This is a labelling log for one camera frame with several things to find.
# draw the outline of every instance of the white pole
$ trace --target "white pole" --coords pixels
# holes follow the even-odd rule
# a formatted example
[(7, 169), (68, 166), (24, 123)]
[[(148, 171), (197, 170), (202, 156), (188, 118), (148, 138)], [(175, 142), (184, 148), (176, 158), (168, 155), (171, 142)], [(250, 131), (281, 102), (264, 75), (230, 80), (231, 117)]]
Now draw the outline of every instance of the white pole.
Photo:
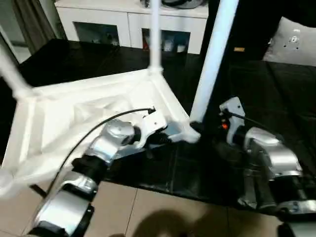
[(223, 59), (239, 0), (221, 0), (209, 41), (190, 121), (202, 122)]
[(152, 19), (150, 30), (150, 70), (161, 72), (161, 31), (160, 31), (160, 0), (151, 0)]
[(0, 45), (0, 75), (12, 89), (13, 97), (19, 99), (24, 96), (32, 95), (31, 87), (24, 81), (15, 65)]

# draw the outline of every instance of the black cable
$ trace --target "black cable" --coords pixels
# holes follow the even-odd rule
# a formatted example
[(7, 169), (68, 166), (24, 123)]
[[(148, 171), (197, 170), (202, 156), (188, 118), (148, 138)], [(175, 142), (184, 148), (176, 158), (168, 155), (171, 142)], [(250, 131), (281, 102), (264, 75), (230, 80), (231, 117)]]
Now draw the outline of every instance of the black cable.
[(30, 185), (30, 189), (32, 189), (35, 193), (40, 195), (42, 198), (47, 196), (47, 193), (37, 184)]
[(80, 145), (81, 142), (83, 142), (83, 140), (89, 136), (94, 130), (96, 130), (98, 127), (104, 125), (105, 123), (113, 120), (113, 119), (116, 119), (117, 117), (120, 117), (120, 116), (123, 116), (123, 115), (126, 115), (126, 114), (130, 114), (130, 113), (133, 113), (133, 112), (138, 112), (138, 111), (148, 111), (148, 113), (150, 114), (151, 112), (154, 112), (155, 110), (154, 109), (151, 109), (151, 108), (144, 108), (144, 109), (136, 109), (136, 110), (129, 110), (129, 111), (125, 111), (125, 112), (122, 112), (122, 113), (119, 113), (117, 115), (114, 115), (110, 118), (107, 118), (106, 120), (103, 120), (102, 122), (98, 123), (97, 125), (95, 125), (86, 135), (84, 135), (78, 142), (77, 144), (70, 150), (70, 152), (68, 153), (68, 155), (66, 156), (66, 158), (64, 159), (63, 163), (61, 164), (61, 166), (59, 167), (59, 170), (57, 171), (54, 179), (51, 181), (48, 189), (47, 189), (47, 194), (50, 193), (52, 187), (54, 186), (61, 170), (63, 169), (65, 163), (67, 162), (68, 158), (71, 156), (71, 154), (75, 151), (75, 149)]
[(268, 132), (272, 133), (272, 134), (275, 134), (270, 128), (268, 128), (267, 126), (265, 126), (264, 124), (256, 121), (256, 120), (253, 120), (251, 118), (248, 118), (248, 117), (245, 117), (245, 116), (242, 116), (242, 115), (238, 115), (238, 114), (235, 114), (235, 113), (232, 113), (232, 112), (229, 112), (227, 110), (224, 110), (222, 111), (222, 113), (226, 114), (226, 115), (230, 115), (230, 116), (234, 116), (234, 117), (237, 117), (237, 118), (240, 118), (240, 119), (243, 119), (245, 121), (248, 121), (248, 122), (251, 122), (265, 130), (267, 130)]

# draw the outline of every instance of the glossy table surface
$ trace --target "glossy table surface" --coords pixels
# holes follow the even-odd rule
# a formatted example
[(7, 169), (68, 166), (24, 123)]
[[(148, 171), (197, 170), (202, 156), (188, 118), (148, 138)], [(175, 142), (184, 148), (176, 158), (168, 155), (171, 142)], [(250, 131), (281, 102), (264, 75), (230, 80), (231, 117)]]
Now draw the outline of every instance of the glossy table surface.
[[(74, 81), (147, 68), (149, 54), (135, 48), (52, 40), (20, 65), (32, 86)], [(162, 54), (163, 75), (190, 113), (203, 59), (190, 54)], [(0, 119), (0, 151), (4, 154), (15, 109), (3, 81), (5, 114)], [(224, 60), (197, 144), (165, 145), (117, 160), (106, 180), (171, 195), (238, 207), (243, 192), (245, 154), (218, 136), (218, 105), (238, 96), (246, 115), (281, 134), (302, 164), (315, 172), (316, 68)]]

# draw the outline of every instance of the white cabinet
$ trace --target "white cabinet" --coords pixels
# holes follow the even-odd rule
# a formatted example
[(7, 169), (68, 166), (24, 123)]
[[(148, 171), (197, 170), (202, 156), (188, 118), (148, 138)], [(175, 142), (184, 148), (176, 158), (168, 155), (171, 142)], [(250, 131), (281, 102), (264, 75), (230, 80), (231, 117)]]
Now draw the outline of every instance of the white cabinet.
[[(55, 3), (69, 40), (146, 48), (151, 10), (139, 0), (59, 0)], [(161, 7), (162, 49), (199, 54), (208, 16), (195, 9)]]
[[(149, 29), (151, 24), (151, 16), (148, 14), (128, 14), (129, 31), (131, 46), (134, 48), (143, 48), (145, 40), (145, 32), (143, 29)], [(178, 16), (160, 16), (160, 28), (162, 30), (162, 37), (164, 37), (164, 31), (171, 32), (187, 32), (186, 35), (180, 36), (182, 41), (180, 44), (184, 45), (187, 41), (187, 52), (199, 54), (204, 36), (204, 30), (206, 25), (206, 19), (190, 18), (190, 17), (178, 17)], [(177, 44), (175, 36), (168, 35), (169, 44)]]
[(131, 46), (125, 12), (66, 7), (58, 7), (57, 11), (68, 40), (118, 41), (120, 46)]

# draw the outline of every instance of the curtain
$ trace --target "curtain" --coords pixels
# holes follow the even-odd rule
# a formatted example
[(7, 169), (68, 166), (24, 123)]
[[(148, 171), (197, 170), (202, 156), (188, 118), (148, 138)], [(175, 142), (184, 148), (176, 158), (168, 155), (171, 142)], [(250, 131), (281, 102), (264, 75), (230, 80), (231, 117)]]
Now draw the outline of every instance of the curtain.
[(12, 0), (12, 5), (31, 54), (56, 38), (39, 0)]

